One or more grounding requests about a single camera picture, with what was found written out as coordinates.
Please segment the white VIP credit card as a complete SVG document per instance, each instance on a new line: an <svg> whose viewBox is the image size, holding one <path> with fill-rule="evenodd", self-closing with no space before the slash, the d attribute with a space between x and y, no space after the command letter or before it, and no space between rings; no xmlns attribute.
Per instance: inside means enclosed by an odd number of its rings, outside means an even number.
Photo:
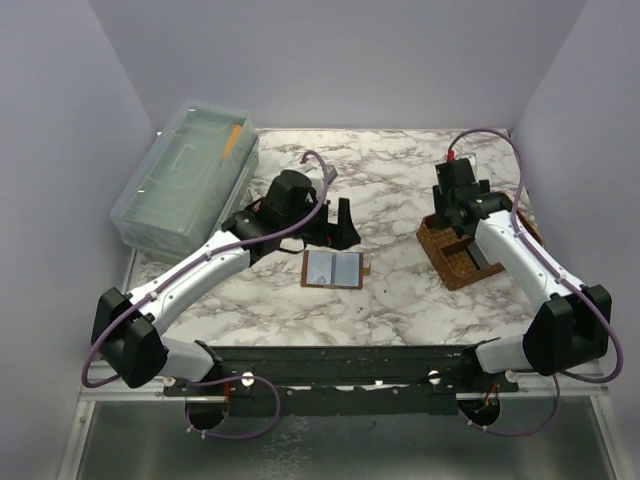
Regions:
<svg viewBox="0 0 640 480"><path fill-rule="evenodd" d="M332 255L324 252L311 252L307 261L306 283L309 285L328 285L332 280Z"/></svg>

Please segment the brown leather card holder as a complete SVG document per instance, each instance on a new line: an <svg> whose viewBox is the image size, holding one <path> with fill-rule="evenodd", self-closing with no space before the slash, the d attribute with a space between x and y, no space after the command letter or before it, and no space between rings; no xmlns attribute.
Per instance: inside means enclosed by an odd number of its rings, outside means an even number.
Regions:
<svg viewBox="0 0 640 480"><path fill-rule="evenodd" d="M332 280L328 285L309 285L306 283L307 261L311 252L324 252L332 255ZM304 252L300 285L304 288L360 290L364 278L371 273L371 265L365 263L361 252L328 252L309 250Z"/></svg>

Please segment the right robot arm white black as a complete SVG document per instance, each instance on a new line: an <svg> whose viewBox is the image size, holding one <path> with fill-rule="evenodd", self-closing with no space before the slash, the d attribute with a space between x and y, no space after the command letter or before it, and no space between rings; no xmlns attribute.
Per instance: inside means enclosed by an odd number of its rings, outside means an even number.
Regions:
<svg viewBox="0 0 640 480"><path fill-rule="evenodd" d="M468 235L485 259L502 265L535 310L524 334L473 348L459 370L462 384L480 392L507 370L550 376L603 357L610 338L609 292L561 267L526 230L510 199L476 178L469 159L447 160L435 170L439 223Z"/></svg>

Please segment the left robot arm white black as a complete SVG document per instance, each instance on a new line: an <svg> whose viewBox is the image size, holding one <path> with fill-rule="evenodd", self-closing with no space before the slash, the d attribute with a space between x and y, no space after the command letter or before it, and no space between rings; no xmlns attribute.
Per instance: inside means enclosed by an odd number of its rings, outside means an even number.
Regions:
<svg viewBox="0 0 640 480"><path fill-rule="evenodd" d="M348 199L339 200L336 222L329 220L326 193L336 176L333 167L326 173L284 170L264 197L231 214L169 271L126 293L104 292L91 334L93 353L130 388L164 375L187 380L201 395L214 393L221 385L221 358L202 341L175 341L166 331L218 284L283 252L285 239L336 251L359 244Z"/></svg>

